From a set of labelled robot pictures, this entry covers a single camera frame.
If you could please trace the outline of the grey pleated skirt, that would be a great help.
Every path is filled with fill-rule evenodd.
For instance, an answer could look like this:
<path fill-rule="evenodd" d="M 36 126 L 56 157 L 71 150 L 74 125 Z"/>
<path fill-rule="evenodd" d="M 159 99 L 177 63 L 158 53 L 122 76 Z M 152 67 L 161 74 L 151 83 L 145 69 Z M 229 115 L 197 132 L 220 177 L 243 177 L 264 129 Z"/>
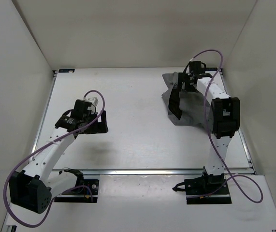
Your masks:
<path fill-rule="evenodd" d="M 183 82 L 182 72 L 165 73 L 162 75 L 162 78 L 168 88 L 168 90 L 162 94 L 162 99 L 167 108 L 168 118 L 171 122 L 176 126 L 193 126 L 205 129 L 206 122 L 204 112 L 206 112 L 206 116 L 208 116 L 210 104 L 206 103 L 206 107 L 203 106 L 203 94 L 199 91 L 181 91 L 181 84 Z M 180 120 L 178 120 L 168 108 L 169 96 L 173 88 L 180 91 L 180 109 L 183 112 Z"/>

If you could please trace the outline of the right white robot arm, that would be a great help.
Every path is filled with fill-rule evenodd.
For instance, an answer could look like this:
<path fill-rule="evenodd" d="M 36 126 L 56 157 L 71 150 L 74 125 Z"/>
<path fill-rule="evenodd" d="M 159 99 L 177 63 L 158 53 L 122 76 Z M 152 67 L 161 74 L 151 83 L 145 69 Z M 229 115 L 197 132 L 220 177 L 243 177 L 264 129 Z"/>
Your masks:
<path fill-rule="evenodd" d="M 169 83 L 167 108 L 172 121 L 201 125 L 209 135 L 209 160 L 197 182 L 204 193 L 212 193 L 224 182 L 228 145 L 240 127 L 240 100 L 214 83 L 201 61 L 190 61 L 182 72 L 163 77 Z"/>

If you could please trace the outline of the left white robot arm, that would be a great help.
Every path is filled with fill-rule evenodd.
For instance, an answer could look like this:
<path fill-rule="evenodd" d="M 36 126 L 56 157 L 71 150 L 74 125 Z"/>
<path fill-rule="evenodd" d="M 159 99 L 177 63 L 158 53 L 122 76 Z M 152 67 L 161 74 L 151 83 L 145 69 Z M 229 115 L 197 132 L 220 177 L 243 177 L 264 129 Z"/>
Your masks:
<path fill-rule="evenodd" d="M 10 200 L 32 212 L 43 213 L 52 199 L 70 189 L 84 188 L 81 171 L 67 168 L 50 177 L 54 166 L 78 135 L 107 133 L 106 112 L 97 112 L 96 97 L 76 100 L 74 108 L 66 111 L 56 122 L 47 141 L 47 148 L 38 152 L 21 171 L 9 179 Z"/>

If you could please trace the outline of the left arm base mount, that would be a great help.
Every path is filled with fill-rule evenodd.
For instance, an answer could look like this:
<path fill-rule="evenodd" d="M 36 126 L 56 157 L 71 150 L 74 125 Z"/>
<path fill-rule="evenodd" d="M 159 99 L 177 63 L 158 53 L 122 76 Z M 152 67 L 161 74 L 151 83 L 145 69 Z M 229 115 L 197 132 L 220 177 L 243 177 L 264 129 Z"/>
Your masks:
<path fill-rule="evenodd" d="M 54 202 L 58 203 L 97 203 L 99 194 L 99 178 L 88 178 L 79 170 L 63 169 L 58 172 L 58 177 L 65 177 L 65 174 L 76 177 L 75 188 L 65 190 L 57 197 Z"/>

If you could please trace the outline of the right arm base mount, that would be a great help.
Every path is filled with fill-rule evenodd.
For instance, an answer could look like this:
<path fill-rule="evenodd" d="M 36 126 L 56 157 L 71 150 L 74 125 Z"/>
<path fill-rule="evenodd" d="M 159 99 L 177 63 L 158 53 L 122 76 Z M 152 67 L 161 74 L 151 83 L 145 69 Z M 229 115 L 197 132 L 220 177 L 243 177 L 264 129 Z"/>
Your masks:
<path fill-rule="evenodd" d="M 172 190 L 185 192 L 187 205 L 232 203 L 224 174 L 208 175 L 204 172 L 200 177 L 176 184 Z"/>

